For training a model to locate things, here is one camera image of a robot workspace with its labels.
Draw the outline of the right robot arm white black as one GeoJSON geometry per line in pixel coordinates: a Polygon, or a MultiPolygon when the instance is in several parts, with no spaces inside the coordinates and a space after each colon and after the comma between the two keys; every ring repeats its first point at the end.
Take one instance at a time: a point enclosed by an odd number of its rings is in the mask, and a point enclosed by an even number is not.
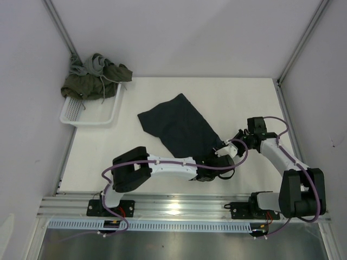
{"type": "Polygon", "coordinates": [[[267,210],[281,213],[286,218],[298,218],[304,222],[315,222],[326,212],[324,173],[301,162],[281,143],[281,134],[269,132],[265,118],[252,117],[247,128],[239,130],[232,144],[237,156],[250,150],[263,155],[280,173],[280,190],[275,192],[253,192],[248,204],[248,214],[261,218],[267,210]]]}

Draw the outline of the dark navy shorts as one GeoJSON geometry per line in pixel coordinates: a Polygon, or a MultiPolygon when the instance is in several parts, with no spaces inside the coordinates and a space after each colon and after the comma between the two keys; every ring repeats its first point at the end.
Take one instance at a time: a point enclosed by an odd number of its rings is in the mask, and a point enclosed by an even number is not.
{"type": "Polygon", "coordinates": [[[206,119],[182,93],[137,117],[143,131],[159,138],[175,158],[211,155],[224,145],[206,119]]]}

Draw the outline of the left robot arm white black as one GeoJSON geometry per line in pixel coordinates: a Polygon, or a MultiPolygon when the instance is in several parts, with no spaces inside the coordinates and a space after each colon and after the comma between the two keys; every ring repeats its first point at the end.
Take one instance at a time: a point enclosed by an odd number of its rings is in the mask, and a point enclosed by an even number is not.
{"type": "Polygon", "coordinates": [[[234,166],[237,148],[223,147],[202,157],[163,158],[147,152],[146,147],[136,147],[112,160],[112,166],[101,176],[107,187],[101,193],[99,211],[113,216],[125,193],[132,192],[150,178],[179,177],[188,181],[212,181],[222,177],[234,166]]]}

